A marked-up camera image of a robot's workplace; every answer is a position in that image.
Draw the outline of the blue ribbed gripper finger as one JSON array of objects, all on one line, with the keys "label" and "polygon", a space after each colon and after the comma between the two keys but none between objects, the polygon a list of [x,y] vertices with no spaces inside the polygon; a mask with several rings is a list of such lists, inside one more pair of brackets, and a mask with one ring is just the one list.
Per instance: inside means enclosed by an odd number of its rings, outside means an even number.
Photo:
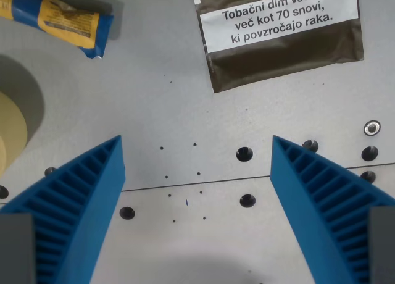
[{"label": "blue ribbed gripper finger", "polygon": [[89,283],[125,183],[122,137],[103,142],[1,208],[30,214],[37,283]]},{"label": "blue ribbed gripper finger", "polygon": [[369,283],[368,213],[394,198],[279,136],[270,180],[315,283]]}]

